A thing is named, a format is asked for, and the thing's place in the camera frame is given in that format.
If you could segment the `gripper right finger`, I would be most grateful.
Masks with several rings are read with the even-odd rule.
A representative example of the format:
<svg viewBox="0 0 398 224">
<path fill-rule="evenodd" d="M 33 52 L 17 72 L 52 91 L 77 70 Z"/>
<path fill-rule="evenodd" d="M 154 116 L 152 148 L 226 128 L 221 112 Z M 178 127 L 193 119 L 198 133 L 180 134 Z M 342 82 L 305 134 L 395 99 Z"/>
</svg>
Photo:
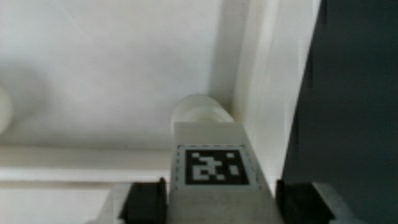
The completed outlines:
<svg viewBox="0 0 398 224">
<path fill-rule="evenodd" d="M 278 181 L 276 201 L 285 224 L 330 224 L 337 216 L 312 183 Z"/>
</svg>

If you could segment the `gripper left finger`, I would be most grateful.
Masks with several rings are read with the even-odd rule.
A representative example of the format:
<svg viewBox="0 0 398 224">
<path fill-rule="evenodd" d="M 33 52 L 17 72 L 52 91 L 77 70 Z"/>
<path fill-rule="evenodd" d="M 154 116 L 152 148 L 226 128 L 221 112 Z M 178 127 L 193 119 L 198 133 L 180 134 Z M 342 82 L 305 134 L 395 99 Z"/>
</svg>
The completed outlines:
<svg viewBox="0 0 398 224">
<path fill-rule="evenodd" d="M 168 224 L 166 179 L 132 184 L 120 219 L 125 224 Z"/>
</svg>

